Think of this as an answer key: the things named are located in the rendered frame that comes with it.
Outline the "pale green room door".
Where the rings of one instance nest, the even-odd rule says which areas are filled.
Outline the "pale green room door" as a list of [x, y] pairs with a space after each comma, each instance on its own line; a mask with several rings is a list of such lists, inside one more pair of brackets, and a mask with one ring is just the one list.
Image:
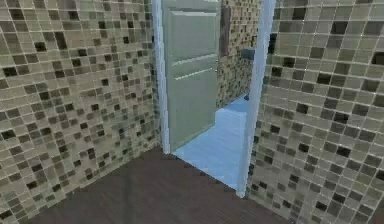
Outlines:
[[170, 150], [215, 122], [219, 0], [163, 0]]

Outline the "white door frame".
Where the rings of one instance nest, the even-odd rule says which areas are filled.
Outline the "white door frame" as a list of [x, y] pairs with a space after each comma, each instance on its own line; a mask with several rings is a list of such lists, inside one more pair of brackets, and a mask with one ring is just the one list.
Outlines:
[[193, 138], [176, 151], [170, 150], [167, 82], [165, 77], [165, 47], [162, 19], [163, 0], [152, 0], [156, 77], [158, 84], [161, 146], [165, 154], [171, 154], [194, 168], [221, 181], [243, 198], [247, 194], [250, 176], [251, 151], [266, 68], [268, 41], [276, 0], [261, 0], [257, 44], [252, 61], [251, 83], [248, 100], [243, 109], [231, 111], [229, 122], [220, 111], [215, 111], [215, 122], [205, 132]]

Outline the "grey wall box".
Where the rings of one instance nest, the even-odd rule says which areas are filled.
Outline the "grey wall box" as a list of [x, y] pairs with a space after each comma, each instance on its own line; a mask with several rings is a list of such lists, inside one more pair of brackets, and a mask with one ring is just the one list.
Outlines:
[[243, 59], [254, 60], [255, 49], [254, 48], [244, 48], [240, 51], [240, 55]]

